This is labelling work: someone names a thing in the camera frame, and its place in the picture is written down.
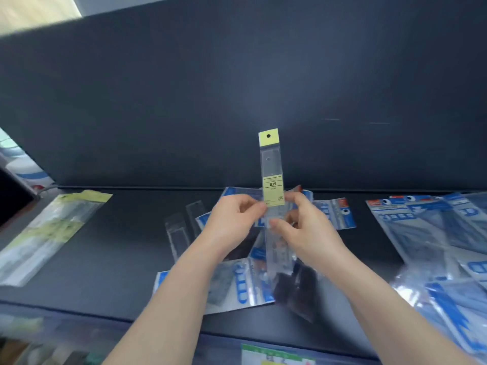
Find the yellow label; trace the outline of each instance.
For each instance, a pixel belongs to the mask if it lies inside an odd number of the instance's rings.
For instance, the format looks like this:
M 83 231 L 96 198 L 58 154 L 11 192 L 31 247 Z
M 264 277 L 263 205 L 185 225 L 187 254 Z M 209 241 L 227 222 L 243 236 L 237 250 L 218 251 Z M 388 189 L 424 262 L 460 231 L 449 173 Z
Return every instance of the yellow label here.
M 264 202 L 268 207 L 284 205 L 283 175 L 262 178 Z
M 279 143 L 279 131 L 277 128 L 259 132 L 259 146 L 269 146 L 270 144 Z
M 86 189 L 79 194 L 80 198 L 85 199 L 86 201 L 94 201 L 94 202 L 107 202 L 110 197 L 113 195 L 110 193 L 101 193 L 98 191 L 92 191 L 90 189 Z

